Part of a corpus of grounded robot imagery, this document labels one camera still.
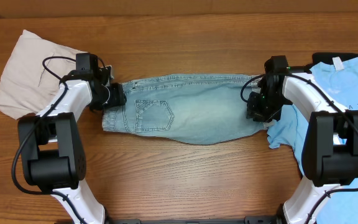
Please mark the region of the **light blue denim shorts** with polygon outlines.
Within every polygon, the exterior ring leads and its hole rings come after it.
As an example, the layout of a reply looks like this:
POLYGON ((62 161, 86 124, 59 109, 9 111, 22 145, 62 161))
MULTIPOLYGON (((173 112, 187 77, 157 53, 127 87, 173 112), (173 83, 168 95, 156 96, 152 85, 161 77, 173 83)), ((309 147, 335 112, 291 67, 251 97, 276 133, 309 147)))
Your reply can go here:
POLYGON ((125 105, 105 110, 104 131, 210 145, 267 129, 242 101, 257 82, 243 74, 171 74, 125 82, 125 105))

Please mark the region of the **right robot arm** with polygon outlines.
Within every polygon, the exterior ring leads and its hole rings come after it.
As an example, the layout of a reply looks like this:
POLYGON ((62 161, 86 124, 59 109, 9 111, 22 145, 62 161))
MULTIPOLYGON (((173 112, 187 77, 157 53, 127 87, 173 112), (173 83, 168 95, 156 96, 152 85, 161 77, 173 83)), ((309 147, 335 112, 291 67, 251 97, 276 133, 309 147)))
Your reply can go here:
POLYGON ((330 97, 306 66, 273 56, 258 75, 246 115, 257 122, 279 120, 283 105, 295 105, 308 121, 301 154, 304 176, 276 215, 248 216, 245 223, 314 223, 332 194, 358 191, 358 110, 330 97))

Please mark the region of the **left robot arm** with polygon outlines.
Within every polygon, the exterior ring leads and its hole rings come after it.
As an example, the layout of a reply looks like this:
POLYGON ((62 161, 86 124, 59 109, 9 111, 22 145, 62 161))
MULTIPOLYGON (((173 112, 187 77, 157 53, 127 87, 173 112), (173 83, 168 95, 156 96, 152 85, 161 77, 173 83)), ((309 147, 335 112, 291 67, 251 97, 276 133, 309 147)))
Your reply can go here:
POLYGON ((112 67, 91 53, 77 54, 75 69, 59 77, 57 96, 35 116, 18 121, 19 147, 11 178, 29 195, 51 195, 73 223, 112 223, 106 208, 85 180, 86 156, 77 121, 91 111, 125 105, 120 83, 113 82, 112 67))

